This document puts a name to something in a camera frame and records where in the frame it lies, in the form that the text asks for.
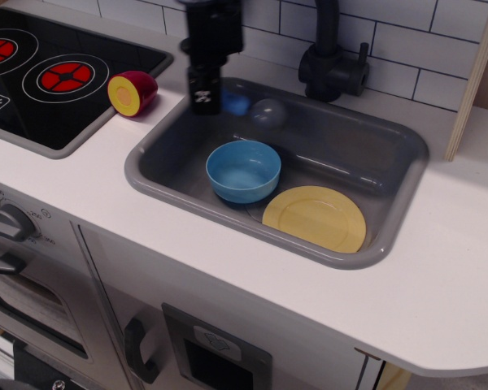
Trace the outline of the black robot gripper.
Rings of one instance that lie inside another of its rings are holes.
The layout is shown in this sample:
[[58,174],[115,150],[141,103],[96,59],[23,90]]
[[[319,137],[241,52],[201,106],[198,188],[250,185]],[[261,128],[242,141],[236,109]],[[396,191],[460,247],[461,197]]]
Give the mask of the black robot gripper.
[[196,115],[221,111],[220,69],[243,51],[241,1],[180,1],[185,7],[188,37],[181,49],[190,57],[190,107]]

